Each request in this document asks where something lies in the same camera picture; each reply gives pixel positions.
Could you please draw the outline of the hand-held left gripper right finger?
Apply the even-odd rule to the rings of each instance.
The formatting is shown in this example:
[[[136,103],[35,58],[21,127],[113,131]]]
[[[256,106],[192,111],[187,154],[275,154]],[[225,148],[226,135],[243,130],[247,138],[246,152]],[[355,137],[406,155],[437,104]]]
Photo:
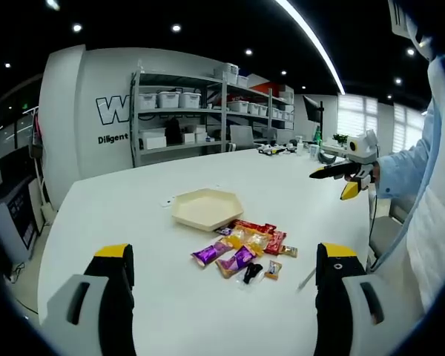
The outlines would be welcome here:
[[[356,253],[317,246],[315,355],[388,355],[406,335],[405,303]]]

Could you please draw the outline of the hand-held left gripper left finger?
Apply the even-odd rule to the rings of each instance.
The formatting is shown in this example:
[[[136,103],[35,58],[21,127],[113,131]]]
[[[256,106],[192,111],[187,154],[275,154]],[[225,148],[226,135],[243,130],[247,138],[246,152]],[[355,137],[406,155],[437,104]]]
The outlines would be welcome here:
[[[58,355],[135,355],[134,254],[128,243],[98,250],[48,300],[46,341]]]

